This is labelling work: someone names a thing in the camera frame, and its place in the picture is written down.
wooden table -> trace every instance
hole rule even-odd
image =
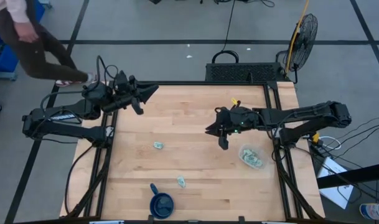
[[[297,108],[292,83],[278,83],[283,110]],[[274,220],[284,221],[276,164],[271,159],[273,145],[264,131],[248,131],[229,136],[229,150],[218,146],[218,139],[204,134],[215,121],[214,108],[230,107],[231,98],[242,106],[265,108],[262,86],[160,86],[138,116],[132,108],[120,110],[106,185],[103,219],[146,220],[155,183],[160,192],[175,202],[168,220]],[[84,126],[98,126],[101,119],[85,121]],[[154,141],[165,144],[153,148]],[[254,170],[238,157],[243,144],[264,150],[266,166]],[[90,143],[79,141],[75,158]],[[297,146],[307,149],[305,141]],[[297,185],[315,211],[324,216],[321,198],[310,155],[292,149]],[[76,165],[70,179],[69,208],[81,199],[88,188],[95,150]],[[184,176],[186,188],[177,183]],[[292,194],[288,189],[291,213]],[[91,214],[95,213],[98,193],[94,194]]]

blue mug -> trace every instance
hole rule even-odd
[[[161,220],[168,218],[174,211],[172,197],[166,193],[159,193],[154,184],[151,184],[151,189],[154,193],[150,204],[152,216]]]

